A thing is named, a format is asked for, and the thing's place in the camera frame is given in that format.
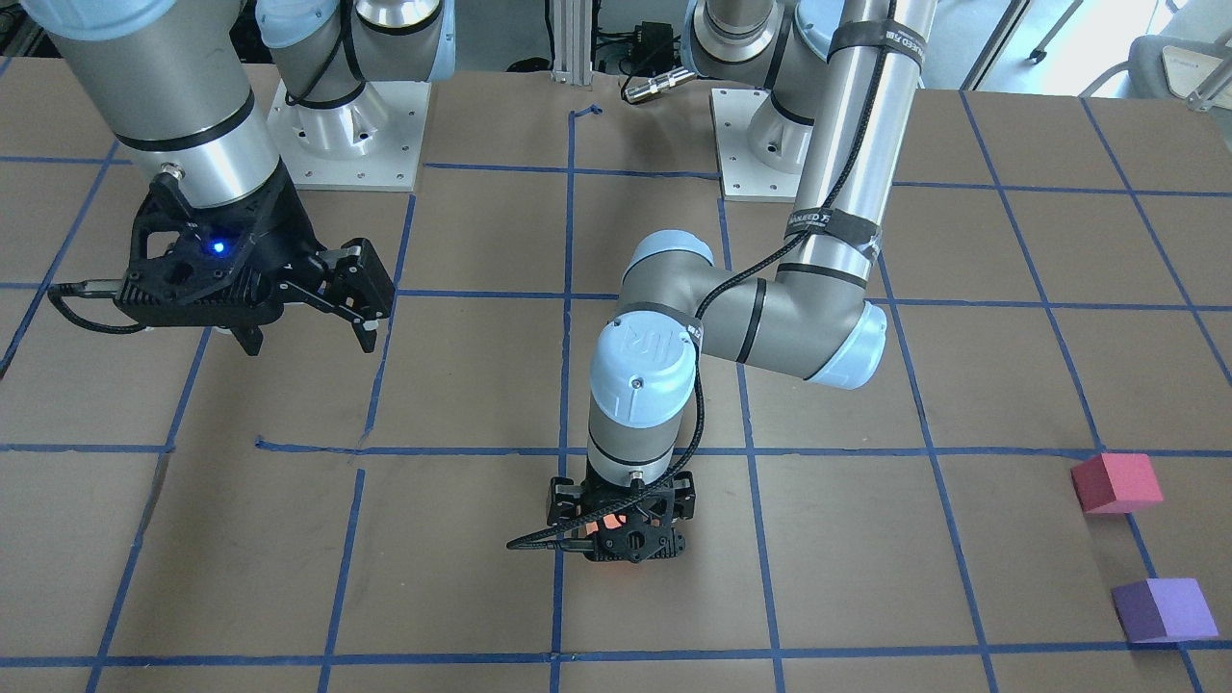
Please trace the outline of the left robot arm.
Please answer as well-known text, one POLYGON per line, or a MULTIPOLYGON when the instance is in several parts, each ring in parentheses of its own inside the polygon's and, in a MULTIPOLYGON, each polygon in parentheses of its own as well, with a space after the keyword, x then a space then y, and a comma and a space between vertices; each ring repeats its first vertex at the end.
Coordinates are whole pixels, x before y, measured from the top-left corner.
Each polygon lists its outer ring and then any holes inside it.
POLYGON ((934 16, 933 1, 846 1, 840 17, 819 1, 691 2, 683 64, 770 92, 760 159, 800 175, 782 245, 733 273, 685 231, 639 242, 589 369, 585 478, 552 478, 546 529, 510 549, 683 552, 706 354, 837 388, 871 379, 887 319, 867 281, 934 16))

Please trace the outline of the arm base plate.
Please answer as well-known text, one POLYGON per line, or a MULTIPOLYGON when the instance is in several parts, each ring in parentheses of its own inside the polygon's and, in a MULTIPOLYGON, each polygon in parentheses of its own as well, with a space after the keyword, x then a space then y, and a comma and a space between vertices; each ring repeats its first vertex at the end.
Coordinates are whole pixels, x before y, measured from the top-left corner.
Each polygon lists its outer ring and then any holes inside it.
POLYGON ((297 189, 411 192, 431 92, 424 81, 368 83, 351 102, 310 109, 287 105, 278 84, 269 131, 297 189))
POLYGON ((711 110, 723 197, 792 201, 804 170, 812 126, 780 113, 768 90, 713 89, 711 110))

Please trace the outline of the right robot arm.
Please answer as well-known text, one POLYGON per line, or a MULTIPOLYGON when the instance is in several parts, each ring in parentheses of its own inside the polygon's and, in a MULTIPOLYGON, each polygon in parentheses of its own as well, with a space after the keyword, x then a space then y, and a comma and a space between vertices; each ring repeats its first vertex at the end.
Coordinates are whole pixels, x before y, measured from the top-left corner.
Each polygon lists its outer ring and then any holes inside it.
MULTIPOLYGON (((23 2, 148 179, 124 275, 59 282, 47 298, 89 332, 213 327, 249 355, 287 305, 308 305, 346 321, 373 351, 395 281, 370 240, 317 240, 230 37, 241 7, 23 2)), ((292 131, 333 162, 395 146, 375 84, 456 69, 452 1, 259 1, 255 18, 292 131)))

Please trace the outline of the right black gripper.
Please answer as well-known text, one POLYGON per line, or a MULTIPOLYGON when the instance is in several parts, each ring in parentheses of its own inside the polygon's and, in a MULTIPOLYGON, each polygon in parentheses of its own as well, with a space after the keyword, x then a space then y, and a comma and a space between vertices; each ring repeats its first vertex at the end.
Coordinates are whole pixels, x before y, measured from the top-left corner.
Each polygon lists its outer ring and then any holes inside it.
POLYGON ((323 250, 283 163, 255 192, 212 208, 191 206, 180 185, 170 171, 150 181, 120 311, 145 327, 227 329, 255 356, 260 328, 283 303, 303 303, 347 321, 361 350, 375 351, 395 282, 366 238, 323 250))

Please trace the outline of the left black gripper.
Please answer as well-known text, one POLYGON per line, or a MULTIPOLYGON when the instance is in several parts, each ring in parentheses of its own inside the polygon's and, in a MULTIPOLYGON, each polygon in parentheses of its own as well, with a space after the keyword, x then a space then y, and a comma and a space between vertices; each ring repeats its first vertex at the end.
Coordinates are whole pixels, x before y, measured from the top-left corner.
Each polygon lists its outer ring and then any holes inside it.
MULTIPOLYGON (((589 469, 580 485, 570 478, 549 478, 547 524, 572 522, 577 515, 598 511, 632 496, 630 487, 611 485, 589 469)), ((691 471, 681 471, 671 485, 655 490, 646 499, 615 514, 602 515, 570 531, 563 541, 565 552, 582 552, 588 560, 664 560, 686 552, 686 541, 675 527, 694 517, 696 488, 691 471)))

